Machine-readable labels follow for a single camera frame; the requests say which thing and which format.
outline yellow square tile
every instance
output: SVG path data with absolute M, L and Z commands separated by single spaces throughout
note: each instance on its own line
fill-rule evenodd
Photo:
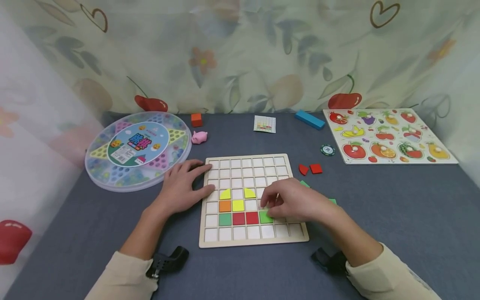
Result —
M 243 200 L 233 200 L 232 201 L 232 211 L 242 212 L 244 210 L 245 210 L 245 206 L 243 205 Z

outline orange square tile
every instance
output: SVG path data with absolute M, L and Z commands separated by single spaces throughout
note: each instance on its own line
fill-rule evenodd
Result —
M 218 211 L 221 213 L 231 212 L 232 211 L 232 201 L 220 201 Z

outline right hand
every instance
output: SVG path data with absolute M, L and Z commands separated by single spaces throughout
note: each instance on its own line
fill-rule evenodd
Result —
M 295 178 L 275 181 L 266 187 L 260 202 L 272 218 L 293 217 L 299 221 L 328 222 L 341 208 Z

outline gray tablecloth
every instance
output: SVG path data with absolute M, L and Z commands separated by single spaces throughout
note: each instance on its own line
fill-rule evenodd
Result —
M 188 125 L 189 117 L 182 116 Z M 321 154 L 322 144 L 335 145 L 328 128 L 275 117 L 277 133 L 269 134 L 252 131 L 253 115 L 204 115 L 208 141 L 189 157 L 287 153 L 296 178 L 336 198 L 440 297 L 478 299 L 480 191 L 459 166 L 347 166 L 338 153 Z M 300 163 L 320 163 L 324 172 L 303 177 Z M 6 299 L 83 299 L 160 189 L 108 192 L 84 172 Z M 310 260 L 328 245 L 319 226 L 307 225 L 307 243 L 199 249 L 200 211 L 197 204 L 168 222 L 159 251 L 182 245 L 190 257 L 179 273 L 161 278 L 154 299 L 361 299 L 346 278 Z

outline red square block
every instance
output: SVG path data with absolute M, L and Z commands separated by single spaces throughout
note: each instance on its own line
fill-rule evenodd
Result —
M 193 127 L 203 126 L 202 114 L 200 114 L 200 113 L 192 114 L 192 126 Z
M 232 219 L 233 225 L 245 225 L 245 213 L 234 213 Z
M 250 212 L 247 214 L 247 224 L 258 224 L 258 213 L 257 212 Z
M 312 170 L 312 173 L 313 174 L 319 174 L 319 173 L 322 173 L 322 167 L 320 166 L 320 164 L 313 164 L 313 165 L 310 165 L 310 170 Z

